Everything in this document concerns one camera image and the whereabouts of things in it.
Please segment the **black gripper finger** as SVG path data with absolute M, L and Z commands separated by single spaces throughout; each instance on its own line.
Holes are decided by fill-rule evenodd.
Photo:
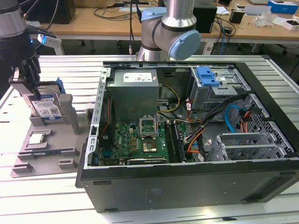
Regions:
M 40 98 L 40 93 L 38 90 L 38 84 L 40 83 L 40 65 L 39 65 L 39 60 L 38 57 L 31 57 L 30 58 L 30 73 L 32 76 L 32 81 L 31 85 L 34 90 L 34 94 L 36 95 L 37 98 Z
M 28 60 L 23 60 L 20 64 L 20 73 L 27 81 L 31 80 Z

